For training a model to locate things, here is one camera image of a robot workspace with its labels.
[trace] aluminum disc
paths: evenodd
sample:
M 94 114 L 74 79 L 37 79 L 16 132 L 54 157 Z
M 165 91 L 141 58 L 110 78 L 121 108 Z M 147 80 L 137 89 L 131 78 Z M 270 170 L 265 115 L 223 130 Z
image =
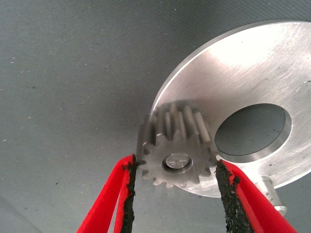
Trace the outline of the aluminum disc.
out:
M 207 42 L 167 78 L 153 107 L 175 101 L 194 104 L 206 117 L 210 138 L 235 112 L 255 104 L 284 109 L 284 126 L 265 148 L 245 155 L 220 153 L 254 182 L 270 177 L 275 188 L 311 171 L 311 23 L 247 25 Z M 220 197 L 215 174 L 182 187 Z

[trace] red plastic arm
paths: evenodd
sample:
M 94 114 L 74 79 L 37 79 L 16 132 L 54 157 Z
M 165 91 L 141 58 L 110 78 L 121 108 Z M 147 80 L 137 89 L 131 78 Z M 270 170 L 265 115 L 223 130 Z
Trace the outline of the red plastic arm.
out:
M 129 195 L 127 184 L 130 180 L 129 170 L 124 168 L 133 162 L 134 155 L 129 155 L 117 162 L 77 233 L 107 233 L 119 194 L 114 233 L 120 233 L 124 201 Z
M 249 180 L 244 172 L 227 161 L 222 160 L 222 162 L 231 172 L 230 184 L 233 183 L 234 177 L 237 176 L 240 179 L 240 182 L 236 185 L 236 193 L 256 233 L 297 232 Z

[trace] gear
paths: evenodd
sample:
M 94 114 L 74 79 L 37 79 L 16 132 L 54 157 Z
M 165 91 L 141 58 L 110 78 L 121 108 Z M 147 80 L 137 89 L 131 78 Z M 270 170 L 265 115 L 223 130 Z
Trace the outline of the gear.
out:
M 202 114 L 188 105 L 182 111 L 175 103 L 159 107 L 145 120 L 141 138 L 143 178 L 153 178 L 154 185 L 198 184 L 199 176 L 209 176 L 217 163 Z

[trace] gray fabric background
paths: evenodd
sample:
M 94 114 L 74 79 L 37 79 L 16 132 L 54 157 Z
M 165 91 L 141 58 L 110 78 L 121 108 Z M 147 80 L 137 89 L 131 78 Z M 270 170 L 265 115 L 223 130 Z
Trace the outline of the gray fabric background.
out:
M 71 233 L 169 73 L 197 47 L 270 19 L 311 21 L 309 1 L 0 1 L 0 232 Z M 134 233 L 225 232 L 220 199 L 143 181 Z M 279 194 L 311 227 L 311 175 Z

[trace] circular hole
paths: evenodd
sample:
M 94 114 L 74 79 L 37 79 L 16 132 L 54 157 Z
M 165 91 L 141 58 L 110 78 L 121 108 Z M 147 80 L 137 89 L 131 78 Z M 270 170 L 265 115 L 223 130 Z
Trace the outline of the circular hole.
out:
M 166 171 L 185 172 L 192 165 L 192 159 L 185 153 L 172 153 L 163 160 Z
M 215 135 L 220 155 L 236 163 L 252 162 L 276 151 L 292 127 L 289 114 L 274 104 L 255 104 L 229 116 Z

